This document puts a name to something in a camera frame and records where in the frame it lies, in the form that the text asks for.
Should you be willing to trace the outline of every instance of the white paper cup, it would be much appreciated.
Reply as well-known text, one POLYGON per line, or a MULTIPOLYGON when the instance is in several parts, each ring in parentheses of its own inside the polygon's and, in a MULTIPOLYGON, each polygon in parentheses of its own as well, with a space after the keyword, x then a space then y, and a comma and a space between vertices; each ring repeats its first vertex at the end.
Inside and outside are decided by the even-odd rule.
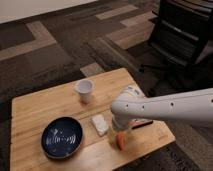
POLYGON ((92 98, 93 83, 90 80, 80 80, 75 86, 75 90, 80 95, 83 103, 89 103, 92 98))

